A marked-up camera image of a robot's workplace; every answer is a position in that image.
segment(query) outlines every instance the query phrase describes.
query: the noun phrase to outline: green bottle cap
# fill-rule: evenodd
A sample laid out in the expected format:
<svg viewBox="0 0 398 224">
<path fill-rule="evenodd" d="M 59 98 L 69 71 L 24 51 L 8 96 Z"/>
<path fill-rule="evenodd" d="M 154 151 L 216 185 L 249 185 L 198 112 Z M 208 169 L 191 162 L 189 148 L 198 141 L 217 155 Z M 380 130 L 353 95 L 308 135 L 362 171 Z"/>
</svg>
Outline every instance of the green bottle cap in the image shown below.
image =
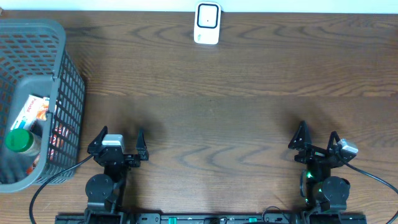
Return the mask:
<svg viewBox="0 0 398 224">
<path fill-rule="evenodd" d="M 33 134 L 23 128 L 17 128 L 6 137 L 6 147 L 14 152 L 25 152 L 33 144 Z"/>
</svg>

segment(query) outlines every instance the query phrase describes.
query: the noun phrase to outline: basket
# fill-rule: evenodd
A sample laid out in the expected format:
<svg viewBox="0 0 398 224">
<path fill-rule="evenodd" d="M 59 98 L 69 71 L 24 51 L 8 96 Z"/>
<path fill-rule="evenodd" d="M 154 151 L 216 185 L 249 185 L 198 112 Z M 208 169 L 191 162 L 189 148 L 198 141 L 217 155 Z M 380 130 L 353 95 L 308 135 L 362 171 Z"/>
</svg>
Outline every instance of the basket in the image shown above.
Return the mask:
<svg viewBox="0 0 398 224">
<path fill-rule="evenodd" d="M 65 31 L 51 20 L 0 20 L 0 193 L 43 184 L 57 172 L 76 164 L 85 86 L 65 50 Z M 33 133 L 42 137 L 40 159 L 10 151 L 4 139 L 28 95 L 49 97 L 47 120 Z M 64 173 L 51 184 L 71 179 Z"/>
</svg>

